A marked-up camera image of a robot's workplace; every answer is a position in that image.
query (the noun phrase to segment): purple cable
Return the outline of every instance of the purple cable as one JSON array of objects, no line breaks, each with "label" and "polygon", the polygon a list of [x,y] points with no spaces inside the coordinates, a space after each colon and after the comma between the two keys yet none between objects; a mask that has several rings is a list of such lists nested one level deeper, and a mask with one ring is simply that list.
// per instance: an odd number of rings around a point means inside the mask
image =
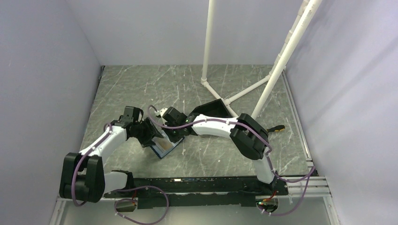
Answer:
[{"label": "purple cable", "polygon": [[293,207],[293,209],[291,209],[287,212],[284,212],[284,213],[271,213],[270,215],[274,216],[274,217],[282,217],[282,216],[286,216],[286,215],[289,215],[292,212],[294,212],[299,207],[301,202],[304,200],[304,195],[306,194],[309,181],[310,181],[310,177],[307,178],[307,182],[306,182],[306,186],[304,187],[303,194],[301,195],[300,199],[298,200],[297,204]]},{"label": "purple cable", "polygon": [[[96,142],[93,145],[93,148],[96,149],[100,144],[102,144],[111,134],[112,132],[112,125],[110,123],[105,124],[104,126],[104,130],[107,128],[107,126],[109,127],[109,132],[107,132],[107,134],[105,136],[103,136],[98,142]],[[76,199],[76,178],[77,178],[77,172],[79,171],[80,166],[82,165],[84,159],[90,154],[92,153],[92,151],[94,149],[89,149],[79,160],[79,162],[76,165],[75,171],[73,172],[73,177],[72,177],[72,201],[75,204],[75,206],[82,206],[84,205],[87,201],[82,202],[81,204],[79,204],[77,202]]]},{"label": "purple cable", "polygon": [[164,217],[166,216],[167,211],[169,209],[169,202],[168,202],[167,194],[162,189],[160,189],[158,187],[155,187],[155,186],[147,185],[147,186],[141,186],[141,187],[136,187],[136,188],[131,188],[131,189],[117,190],[117,191],[120,191],[120,192],[135,191],[135,190],[139,190],[139,189],[143,189],[143,188],[154,188],[154,189],[160,191],[164,195],[164,197],[166,198],[166,210],[164,211],[164,214],[163,214],[163,216],[160,217],[160,219],[158,219],[158,220],[156,220],[155,222],[152,222],[152,223],[141,223],[141,222],[138,222],[138,221],[136,221],[134,219],[131,219],[131,218],[123,215],[122,213],[118,212],[117,209],[116,209],[118,203],[127,202],[127,201],[135,202],[135,200],[128,199],[128,198],[123,198],[123,199],[115,202],[115,205],[114,205],[114,210],[115,210],[115,213],[116,213],[115,215],[118,215],[118,216],[120,216],[120,217],[122,217],[122,218],[124,218],[124,219],[126,219],[128,221],[131,221],[133,223],[140,224],[140,225],[154,225],[154,224],[157,224],[158,222],[160,222],[162,219],[164,219]]},{"label": "purple cable", "polygon": [[[154,118],[151,116],[151,114],[149,113],[149,110],[150,110],[151,108],[153,108],[155,111],[157,111],[157,109],[156,109],[155,106],[153,106],[153,105],[148,106],[148,117],[152,120],[152,122],[153,122],[154,124],[158,125],[158,126],[161,127],[161,128],[172,129],[172,130],[174,130],[174,129],[181,129],[181,128],[190,127],[190,126],[192,126],[192,125],[194,125],[194,124],[197,124],[197,123],[206,122],[206,120],[198,120],[198,121],[194,121],[194,122],[192,122],[192,123],[187,123],[187,124],[184,124],[184,125],[181,125],[181,126],[177,126],[177,127],[168,127],[168,126],[165,126],[165,125],[163,125],[163,124],[158,123],[157,121],[155,121],[155,119],[154,119]],[[221,123],[226,123],[226,122],[227,122],[226,120],[215,119],[215,118],[209,118],[209,119],[207,119],[207,121],[217,121],[217,122],[221,122]],[[313,171],[310,172],[310,173],[308,173],[308,174],[305,175],[304,177],[302,177],[302,178],[300,178],[300,179],[297,179],[297,180],[286,180],[286,179],[280,177],[280,176],[275,172],[275,169],[274,169],[274,167],[272,166],[272,162],[271,162],[271,159],[270,159],[270,157],[269,157],[269,154],[272,152],[272,146],[271,146],[268,142],[266,142],[266,141],[264,140],[264,138],[262,138],[257,132],[255,132],[255,131],[254,131],[251,127],[249,127],[248,125],[246,125],[246,124],[244,124],[244,123],[240,123],[240,122],[231,122],[231,121],[230,121],[229,123],[230,123],[230,124],[235,124],[235,125],[238,125],[238,126],[241,126],[241,127],[246,128],[246,129],[249,130],[252,134],[254,134],[258,139],[260,139],[261,142],[263,142],[263,143],[269,148],[268,151],[264,153],[264,155],[265,155],[265,157],[267,158],[267,161],[268,161],[268,164],[269,164],[269,168],[271,169],[271,172],[272,172],[278,179],[280,179],[280,180],[282,180],[282,181],[284,181],[284,182],[287,182],[287,183],[297,183],[297,182],[302,181],[302,180],[304,180],[305,178],[311,176],[311,174],[312,174]]]}]

